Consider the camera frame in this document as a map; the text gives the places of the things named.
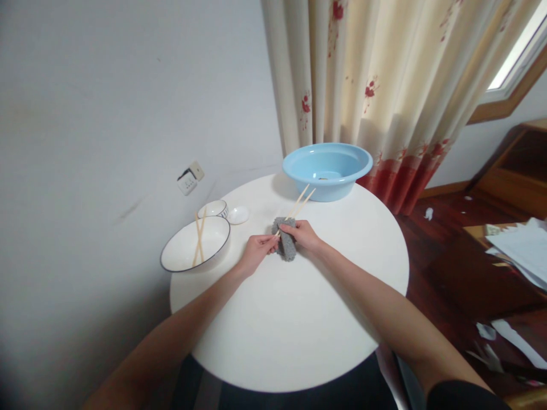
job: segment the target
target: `chopsticks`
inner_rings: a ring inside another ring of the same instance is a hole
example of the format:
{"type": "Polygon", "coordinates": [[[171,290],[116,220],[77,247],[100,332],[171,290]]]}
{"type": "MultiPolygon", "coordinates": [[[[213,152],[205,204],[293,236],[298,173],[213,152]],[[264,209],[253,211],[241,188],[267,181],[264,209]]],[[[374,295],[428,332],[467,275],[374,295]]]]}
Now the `chopsticks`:
{"type": "Polygon", "coordinates": [[[198,250],[201,256],[201,263],[203,263],[203,247],[201,246],[201,236],[203,235],[203,226],[205,225],[205,219],[207,217],[207,206],[203,210],[203,218],[201,223],[201,228],[199,227],[199,219],[197,212],[194,213],[195,216],[195,227],[198,230],[198,243],[195,246],[194,261],[192,262],[192,268],[195,266],[198,258],[198,250]]]}
{"type": "MultiPolygon", "coordinates": [[[[302,199],[302,196],[304,196],[304,193],[307,191],[309,187],[309,184],[306,185],[306,188],[304,188],[304,191],[302,191],[302,193],[300,194],[300,196],[298,197],[298,199],[296,200],[296,203],[295,205],[292,207],[291,211],[289,212],[289,215],[285,218],[285,220],[289,219],[289,218],[294,218],[296,219],[297,215],[300,213],[300,211],[302,210],[302,208],[304,208],[304,205],[306,205],[306,202],[308,201],[308,199],[310,198],[310,196],[313,195],[313,193],[315,192],[315,188],[313,189],[312,192],[309,193],[309,195],[306,197],[306,199],[304,200],[304,202],[302,202],[302,205],[300,206],[300,208],[298,208],[298,211],[296,211],[296,213],[294,214],[294,216],[292,216],[292,213],[295,211],[296,207],[298,206],[298,202],[300,202],[300,200],[302,199]]],[[[278,229],[277,232],[275,233],[276,236],[279,236],[279,232],[281,230],[278,229]]]]}

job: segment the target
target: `plastic basin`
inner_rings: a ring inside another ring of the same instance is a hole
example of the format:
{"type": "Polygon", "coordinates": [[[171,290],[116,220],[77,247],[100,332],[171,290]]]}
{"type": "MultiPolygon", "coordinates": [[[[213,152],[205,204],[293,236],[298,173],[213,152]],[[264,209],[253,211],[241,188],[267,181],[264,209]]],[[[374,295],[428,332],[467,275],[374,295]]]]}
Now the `plastic basin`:
{"type": "Polygon", "coordinates": [[[355,181],[372,168],[372,156],[363,148],[344,143],[308,145],[291,152],[283,171],[296,182],[298,192],[306,185],[310,200],[332,202],[350,193],[355,181]]]}

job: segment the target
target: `forearm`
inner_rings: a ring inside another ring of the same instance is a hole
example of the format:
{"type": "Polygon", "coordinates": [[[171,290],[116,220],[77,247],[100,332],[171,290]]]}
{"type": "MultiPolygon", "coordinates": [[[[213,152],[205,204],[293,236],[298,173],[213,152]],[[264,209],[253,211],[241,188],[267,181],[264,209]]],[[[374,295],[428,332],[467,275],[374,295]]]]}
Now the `forearm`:
{"type": "Polygon", "coordinates": [[[131,399],[129,407],[146,403],[162,379],[180,365],[209,324],[246,278],[237,266],[188,305],[159,324],[91,397],[115,407],[116,399],[131,399]]]}
{"type": "Polygon", "coordinates": [[[321,243],[317,257],[334,274],[380,337],[417,374],[426,393],[440,380],[488,388],[439,330],[404,296],[321,243]]]}

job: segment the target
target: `curtain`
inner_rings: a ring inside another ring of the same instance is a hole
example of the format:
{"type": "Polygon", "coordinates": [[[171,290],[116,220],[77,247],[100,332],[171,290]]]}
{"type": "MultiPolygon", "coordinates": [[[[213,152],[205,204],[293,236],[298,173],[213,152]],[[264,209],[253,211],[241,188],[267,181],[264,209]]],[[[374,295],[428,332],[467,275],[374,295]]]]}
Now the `curtain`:
{"type": "Polygon", "coordinates": [[[344,142],[408,215],[539,0],[264,0],[285,154],[344,142]]]}

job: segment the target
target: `electrical outlet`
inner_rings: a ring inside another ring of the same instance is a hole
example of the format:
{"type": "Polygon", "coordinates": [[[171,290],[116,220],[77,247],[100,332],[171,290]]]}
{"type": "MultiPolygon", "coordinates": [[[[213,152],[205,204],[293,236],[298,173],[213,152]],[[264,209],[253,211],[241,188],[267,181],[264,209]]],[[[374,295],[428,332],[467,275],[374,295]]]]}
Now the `electrical outlet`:
{"type": "Polygon", "coordinates": [[[190,171],[192,171],[192,174],[194,174],[195,178],[198,181],[201,181],[205,176],[205,173],[203,172],[197,161],[194,161],[190,164],[190,171]]]}
{"type": "Polygon", "coordinates": [[[191,172],[182,174],[182,176],[177,179],[178,187],[186,196],[188,196],[194,190],[197,184],[198,182],[195,180],[194,175],[191,172]]]}

